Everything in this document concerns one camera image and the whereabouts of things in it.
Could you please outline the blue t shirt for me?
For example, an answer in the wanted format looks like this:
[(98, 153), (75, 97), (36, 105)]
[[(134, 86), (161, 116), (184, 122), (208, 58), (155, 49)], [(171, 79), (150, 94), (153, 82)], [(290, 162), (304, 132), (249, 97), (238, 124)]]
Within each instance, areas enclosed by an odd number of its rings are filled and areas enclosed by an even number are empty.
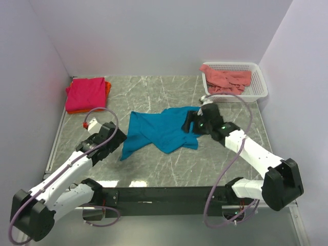
[(168, 108), (153, 114), (132, 111), (120, 160), (129, 158), (135, 151), (149, 144), (166, 154), (181, 147), (198, 149), (197, 138), (200, 135), (186, 133), (181, 127), (185, 123), (187, 113), (199, 109), (200, 107), (191, 106)]

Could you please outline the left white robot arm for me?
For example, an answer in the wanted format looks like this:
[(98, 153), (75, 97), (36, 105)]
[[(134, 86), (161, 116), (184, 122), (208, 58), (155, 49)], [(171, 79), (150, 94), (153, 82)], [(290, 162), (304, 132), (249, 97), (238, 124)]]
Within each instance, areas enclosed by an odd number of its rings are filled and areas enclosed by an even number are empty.
[(113, 122), (84, 123), (84, 127), (90, 136), (59, 169), (30, 191), (19, 190), (13, 196), (8, 230), (13, 245), (42, 240), (60, 218), (82, 205), (102, 212), (111, 210), (120, 217), (120, 212), (106, 203), (102, 185), (93, 179), (85, 179), (66, 191), (76, 178), (114, 152), (127, 138)]

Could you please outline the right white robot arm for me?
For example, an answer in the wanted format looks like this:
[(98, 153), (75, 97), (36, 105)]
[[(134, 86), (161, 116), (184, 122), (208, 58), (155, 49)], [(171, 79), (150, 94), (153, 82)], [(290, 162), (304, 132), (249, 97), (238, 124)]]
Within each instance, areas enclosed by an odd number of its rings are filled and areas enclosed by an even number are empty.
[(250, 164), (262, 180), (237, 177), (225, 185), (225, 199), (237, 204), (243, 198), (263, 200), (274, 211), (304, 194), (299, 167), (291, 158), (283, 159), (269, 152), (247, 136), (233, 122), (225, 122), (215, 103), (199, 110), (189, 110), (182, 130), (198, 135), (210, 135), (225, 148), (237, 153)]

